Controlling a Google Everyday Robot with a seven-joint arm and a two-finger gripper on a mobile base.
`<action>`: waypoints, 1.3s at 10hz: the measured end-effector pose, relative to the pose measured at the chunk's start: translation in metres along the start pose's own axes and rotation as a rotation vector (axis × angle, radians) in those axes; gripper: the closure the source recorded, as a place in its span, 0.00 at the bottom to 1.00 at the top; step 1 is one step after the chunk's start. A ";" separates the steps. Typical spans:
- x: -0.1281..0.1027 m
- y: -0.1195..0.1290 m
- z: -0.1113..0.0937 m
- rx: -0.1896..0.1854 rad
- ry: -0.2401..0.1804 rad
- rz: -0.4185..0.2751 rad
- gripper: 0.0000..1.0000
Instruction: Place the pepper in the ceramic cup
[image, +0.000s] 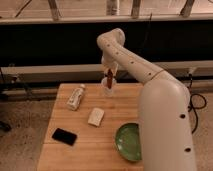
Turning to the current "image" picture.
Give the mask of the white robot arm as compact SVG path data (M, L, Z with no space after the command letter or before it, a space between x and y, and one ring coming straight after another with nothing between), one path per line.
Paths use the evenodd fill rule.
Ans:
M101 63L126 69L143 84L138 116L144 171L197 171L188 114L188 88L163 68L124 47L125 34L113 29L97 37Z

